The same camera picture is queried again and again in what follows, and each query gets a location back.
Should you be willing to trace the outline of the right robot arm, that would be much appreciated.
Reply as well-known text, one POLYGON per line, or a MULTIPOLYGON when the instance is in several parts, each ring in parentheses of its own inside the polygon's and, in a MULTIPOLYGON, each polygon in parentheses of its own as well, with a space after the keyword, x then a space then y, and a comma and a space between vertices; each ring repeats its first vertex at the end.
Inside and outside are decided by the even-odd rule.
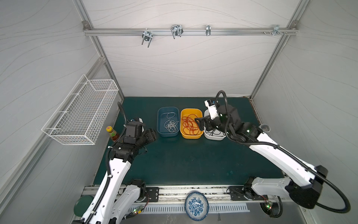
POLYGON ((216 129, 225 134, 230 141, 244 145, 262 155, 276 165, 284 178, 260 178, 251 176, 241 189, 235 193, 247 200, 256 197, 274 196, 281 208, 281 198, 289 197, 306 209, 316 206, 334 213, 345 214, 351 210, 347 196, 332 182, 327 180, 328 170, 322 165, 313 166, 273 141, 262 128, 250 122, 243 122, 235 107, 228 104, 224 91, 219 91, 214 99, 205 101, 209 115, 196 118, 201 131, 216 129), (318 202, 324 185, 332 188, 343 200, 344 207, 331 208, 318 202))

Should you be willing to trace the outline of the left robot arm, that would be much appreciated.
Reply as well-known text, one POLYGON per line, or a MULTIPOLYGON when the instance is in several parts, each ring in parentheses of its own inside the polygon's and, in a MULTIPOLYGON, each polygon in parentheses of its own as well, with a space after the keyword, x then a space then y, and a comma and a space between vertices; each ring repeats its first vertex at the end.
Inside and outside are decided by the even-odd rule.
POLYGON ((140 149, 157 140, 156 131, 145 129, 143 120, 125 119, 124 129, 106 153, 106 174, 86 212, 74 224, 119 224, 123 219, 136 216, 128 212, 138 200, 145 198, 145 182, 133 179, 118 194, 122 182, 140 149))

